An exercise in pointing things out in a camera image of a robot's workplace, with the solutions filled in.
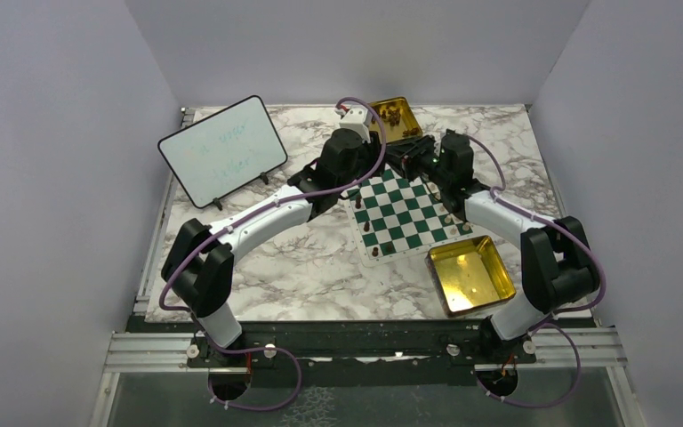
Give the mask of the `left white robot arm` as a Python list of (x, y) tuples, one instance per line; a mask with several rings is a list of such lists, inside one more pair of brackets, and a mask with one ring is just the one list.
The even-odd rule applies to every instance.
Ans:
[(175, 292), (182, 308), (210, 336), (213, 357), (226, 366), (237, 363), (244, 353), (242, 327), (228, 304), (237, 264), (281, 232), (323, 214), (343, 191), (380, 172), (385, 150), (381, 133), (365, 137), (337, 129), (315, 161), (260, 203), (213, 225), (186, 222), (161, 270), (165, 288), (160, 307), (167, 310), (165, 298)]

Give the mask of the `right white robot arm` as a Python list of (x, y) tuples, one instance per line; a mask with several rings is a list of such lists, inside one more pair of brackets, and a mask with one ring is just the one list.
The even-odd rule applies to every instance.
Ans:
[(553, 315), (574, 312), (576, 302), (598, 304), (607, 279), (592, 253), (582, 223), (572, 216), (554, 219), (531, 212), (502, 197), (506, 180), (488, 186), (474, 172), (476, 138), (447, 131), (409, 138), (385, 148), (383, 158), (399, 177), (424, 179), (438, 188), (446, 210), (458, 219), (490, 230), (520, 251), (522, 290), (495, 314), (481, 322), (478, 352), (498, 362), (509, 355), (513, 342), (538, 329)]

